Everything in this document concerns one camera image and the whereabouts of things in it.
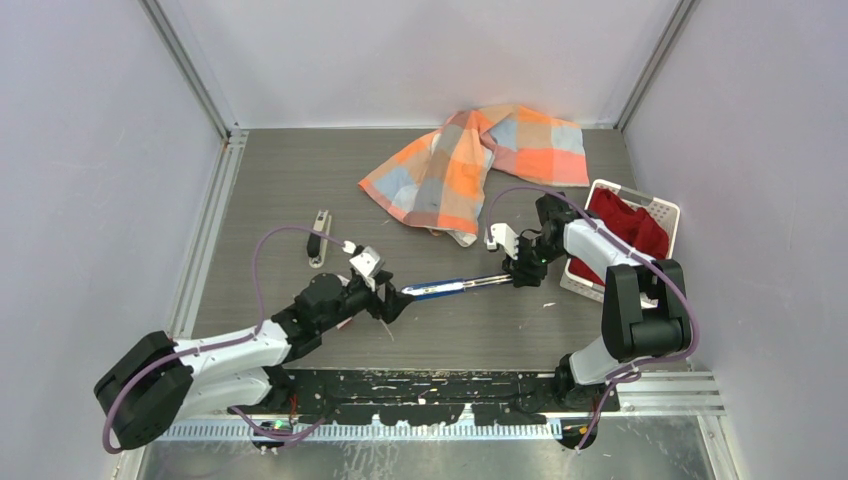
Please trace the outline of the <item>blue stapler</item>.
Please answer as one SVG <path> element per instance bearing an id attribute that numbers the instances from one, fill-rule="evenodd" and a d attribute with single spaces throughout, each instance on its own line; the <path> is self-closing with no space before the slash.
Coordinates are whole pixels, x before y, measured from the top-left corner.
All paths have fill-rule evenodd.
<path id="1" fill-rule="evenodd" d="M 408 285 L 403 287 L 401 292 L 405 295 L 414 297 L 416 300 L 428 300 L 457 295 L 473 289 L 510 284 L 512 281 L 513 279 L 511 275 L 498 274 L 468 279 L 458 278 Z"/>

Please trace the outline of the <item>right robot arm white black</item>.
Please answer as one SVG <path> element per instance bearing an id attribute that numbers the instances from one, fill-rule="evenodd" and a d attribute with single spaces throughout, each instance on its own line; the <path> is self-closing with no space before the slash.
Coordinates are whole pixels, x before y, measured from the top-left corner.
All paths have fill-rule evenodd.
<path id="1" fill-rule="evenodd" d="M 626 245 L 600 218 L 559 193 L 535 205 L 538 229 L 517 233 L 497 223 L 487 232 L 488 248 L 506 253 L 502 268 L 513 285 L 540 285 L 549 264 L 561 257 L 581 261 L 604 284 L 600 336 L 565 355 L 554 371 L 552 396 L 562 407 L 580 410 L 613 381 L 636 378 L 640 365 L 692 346 L 696 335 L 676 261 Z"/>

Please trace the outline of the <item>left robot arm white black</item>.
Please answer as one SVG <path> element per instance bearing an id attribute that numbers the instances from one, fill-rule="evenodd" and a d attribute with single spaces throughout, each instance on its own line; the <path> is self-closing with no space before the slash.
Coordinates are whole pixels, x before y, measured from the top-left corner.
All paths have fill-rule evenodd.
<path id="1" fill-rule="evenodd" d="M 285 409 L 291 385 L 270 369 L 300 359 L 325 332 L 361 312 L 395 321 L 417 295 L 397 289 L 391 274 L 344 281 L 319 274 L 292 304 L 253 328 L 174 340 L 164 331 L 143 336 L 94 386 L 106 419 L 102 445 L 110 454 L 145 446 L 181 419 L 214 410 L 259 405 Z"/>

